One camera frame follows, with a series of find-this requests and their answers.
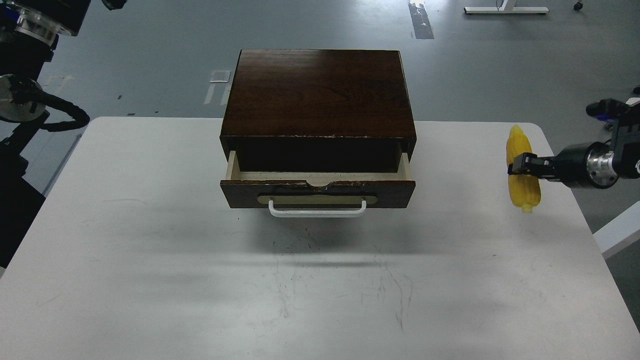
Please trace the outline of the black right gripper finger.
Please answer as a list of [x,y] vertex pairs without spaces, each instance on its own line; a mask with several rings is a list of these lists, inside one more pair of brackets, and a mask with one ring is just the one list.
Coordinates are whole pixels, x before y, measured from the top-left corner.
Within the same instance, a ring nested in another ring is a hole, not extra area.
[[510,176],[534,176],[537,177],[538,156],[535,153],[523,152],[517,155],[511,164],[507,166],[507,174]]

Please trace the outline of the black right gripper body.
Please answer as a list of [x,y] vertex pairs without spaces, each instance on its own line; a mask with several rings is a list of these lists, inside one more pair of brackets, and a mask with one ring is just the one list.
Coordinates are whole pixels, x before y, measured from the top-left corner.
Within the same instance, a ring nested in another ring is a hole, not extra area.
[[613,168],[613,151],[604,142],[570,145],[557,155],[538,157],[534,164],[533,176],[569,188],[604,190],[620,178]]

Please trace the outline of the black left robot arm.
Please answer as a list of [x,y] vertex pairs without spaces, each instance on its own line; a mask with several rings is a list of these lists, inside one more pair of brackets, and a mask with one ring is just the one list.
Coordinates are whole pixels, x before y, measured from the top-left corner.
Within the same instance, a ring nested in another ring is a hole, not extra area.
[[84,109],[46,92],[38,82],[60,35],[79,34],[89,0],[3,0],[0,32],[0,119],[14,124],[0,144],[0,264],[5,270],[45,196],[25,174],[23,150],[39,131],[68,132],[89,124]]

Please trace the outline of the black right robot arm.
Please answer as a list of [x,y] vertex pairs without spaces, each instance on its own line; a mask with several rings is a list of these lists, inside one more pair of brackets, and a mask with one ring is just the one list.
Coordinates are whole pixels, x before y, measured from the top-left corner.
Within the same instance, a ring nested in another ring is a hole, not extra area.
[[512,126],[506,143],[510,191],[532,188],[540,180],[604,190],[620,179],[639,178],[639,103],[606,98],[587,105],[585,112],[606,123],[610,139],[570,145],[554,156],[534,153],[523,130]]

